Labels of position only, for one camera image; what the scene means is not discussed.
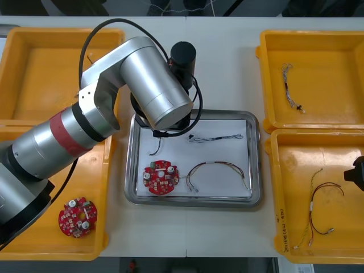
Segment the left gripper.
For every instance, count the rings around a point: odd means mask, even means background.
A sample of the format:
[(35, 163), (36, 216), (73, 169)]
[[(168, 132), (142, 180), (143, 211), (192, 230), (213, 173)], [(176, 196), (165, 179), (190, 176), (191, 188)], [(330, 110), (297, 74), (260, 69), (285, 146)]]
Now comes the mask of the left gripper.
[(149, 121), (147, 120), (144, 112), (142, 112), (139, 104), (137, 103), (137, 101), (133, 95), (130, 96), (130, 102), (131, 102), (131, 105), (132, 105), (136, 115), (139, 117), (139, 120), (143, 123), (143, 126), (150, 127)]

